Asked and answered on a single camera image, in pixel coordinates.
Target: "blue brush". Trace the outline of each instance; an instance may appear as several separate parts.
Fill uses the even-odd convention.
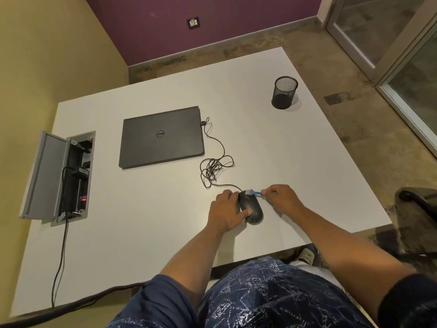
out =
[[[246,191],[245,191],[245,194],[246,194],[246,195],[263,195],[261,192],[256,192],[256,191],[254,191],[254,190],[252,190],[252,189],[250,189],[250,190],[246,190]]]

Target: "baseboard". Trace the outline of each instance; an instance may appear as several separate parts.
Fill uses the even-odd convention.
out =
[[[156,63],[156,62],[163,62],[163,63],[165,63],[165,61],[167,61],[169,59],[176,58],[178,56],[181,56],[181,55],[183,55],[183,54],[185,54],[185,53],[187,53],[189,51],[194,51],[196,49],[202,49],[204,47],[213,46],[213,45],[216,45],[216,44],[221,44],[223,42],[232,41],[234,39],[239,39],[239,38],[243,38],[243,37],[247,38],[247,37],[250,37],[251,35],[255,35],[255,34],[258,34],[258,33],[261,33],[261,32],[266,32],[266,31],[269,31],[269,30],[275,30],[275,29],[277,29],[279,27],[300,26],[300,25],[302,25],[302,24],[304,24],[306,22],[310,22],[310,21],[314,21],[314,20],[317,20],[318,22],[320,22],[320,19],[317,16],[312,16],[312,17],[304,18],[302,20],[298,20],[298,21],[293,21],[293,22],[277,25],[275,27],[269,27],[267,29],[263,29],[263,30],[259,30],[259,31],[256,31],[256,32],[251,32],[251,33],[243,34],[243,35],[240,35],[240,36],[237,36],[237,37],[221,40],[221,41],[218,41],[218,42],[213,42],[211,44],[203,45],[203,46],[196,47],[196,48],[193,48],[193,49],[188,49],[186,51],[180,51],[178,53],[162,56],[160,58],[156,58],[156,59],[153,59],[153,60],[148,60],[148,61],[137,63],[137,64],[134,64],[134,65],[129,65],[128,66],[129,74],[134,73],[137,70],[142,70],[142,69],[146,68],[148,65],[150,65],[151,63]]]

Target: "hand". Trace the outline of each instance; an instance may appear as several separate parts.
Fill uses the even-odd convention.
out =
[[[232,193],[231,190],[225,190],[216,197],[216,201],[211,203],[209,208],[207,226],[215,228],[217,231],[226,233],[240,223],[248,216],[252,215],[251,209],[240,212],[237,205],[238,192]]]
[[[293,219],[302,214],[305,206],[293,189],[284,184],[276,184],[262,190],[261,193],[281,213]]]

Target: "computer mouse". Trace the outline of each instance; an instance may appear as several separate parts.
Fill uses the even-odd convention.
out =
[[[238,195],[238,203],[242,211],[251,209],[254,213],[246,219],[248,224],[260,224],[264,218],[263,210],[259,205],[258,198],[255,195],[247,195],[245,191]]]

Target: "white table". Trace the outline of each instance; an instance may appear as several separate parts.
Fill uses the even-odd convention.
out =
[[[299,81],[298,100],[276,110],[270,100],[283,75]],[[202,120],[210,117],[211,135],[235,160],[220,183],[255,190],[290,184],[309,208],[351,232],[390,223],[285,52],[272,49],[59,104],[54,134],[96,131],[96,138],[88,218],[69,226],[57,305],[149,280],[205,226],[224,188],[206,190],[199,163],[220,157],[219,143],[205,138],[201,157],[118,167],[123,119],[192,106]],[[227,235],[215,265],[309,243],[259,201],[263,222]],[[12,315],[50,307],[63,230],[32,221]]]

